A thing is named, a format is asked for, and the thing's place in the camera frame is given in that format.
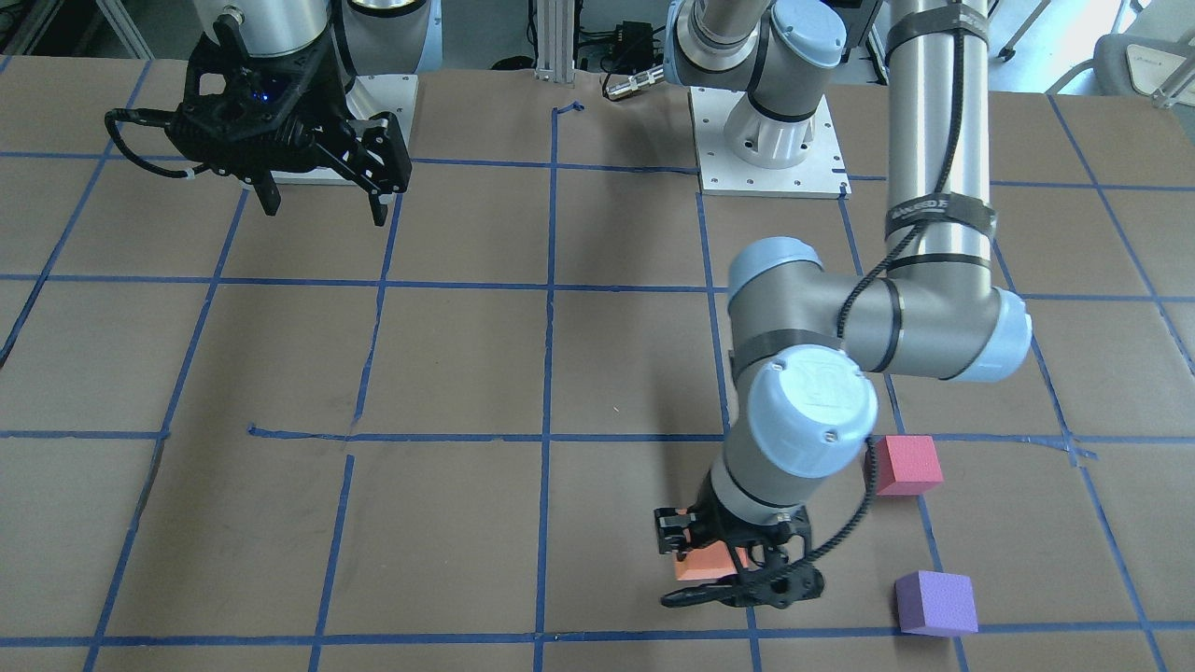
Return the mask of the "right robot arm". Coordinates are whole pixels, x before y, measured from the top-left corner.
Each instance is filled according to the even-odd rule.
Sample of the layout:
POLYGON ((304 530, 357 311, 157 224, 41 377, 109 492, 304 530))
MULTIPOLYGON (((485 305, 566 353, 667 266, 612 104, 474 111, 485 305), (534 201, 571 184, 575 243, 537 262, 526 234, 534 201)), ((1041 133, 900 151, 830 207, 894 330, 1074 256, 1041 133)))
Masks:
POLYGON ((179 153, 252 188, 272 216, 275 175, 320 169, 362 188, 376 226, 413 163, 400 114, 368 77, 410 77, 435 56, 433 1, 198 1, 204 33, 166 135, 179 153))

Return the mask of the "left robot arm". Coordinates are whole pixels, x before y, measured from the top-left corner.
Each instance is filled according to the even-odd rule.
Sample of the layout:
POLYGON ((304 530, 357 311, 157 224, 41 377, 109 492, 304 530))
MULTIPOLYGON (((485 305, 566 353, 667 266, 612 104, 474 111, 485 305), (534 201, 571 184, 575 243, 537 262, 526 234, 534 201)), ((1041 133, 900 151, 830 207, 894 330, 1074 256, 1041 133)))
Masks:
POLYGON ((829 273, 805 243, 771 237, 733 259, 739 415, 695 503, 654 512, 660 552, 723 544, 730 568, 663 607, 819 598, 815 562, 878 493, 870 374, 994 381, 1027 358, 1032 318, 991 280, 989 4, 895 1, 891 19, 885 256, 862 276, 829 273))

